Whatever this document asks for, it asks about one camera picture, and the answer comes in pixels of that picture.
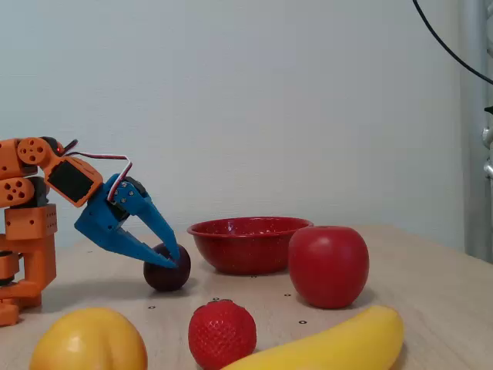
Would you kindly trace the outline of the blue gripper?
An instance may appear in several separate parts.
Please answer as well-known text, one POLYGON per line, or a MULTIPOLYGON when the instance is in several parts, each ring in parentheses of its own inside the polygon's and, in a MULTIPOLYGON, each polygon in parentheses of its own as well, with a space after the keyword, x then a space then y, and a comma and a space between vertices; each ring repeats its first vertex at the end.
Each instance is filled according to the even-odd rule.
POLYGON ((173 229, 136 180, 124 180, 118 185, 114 204, 107 200, 117 176, 112 175, 88 200, 86 208, 75 222, 76 230, 107 251, 161 267, 177 268, 180 252, 173 229), (138 217, 161 239, 169 257, 155 252, 146 243, 122 229, 130 215, 138 217))

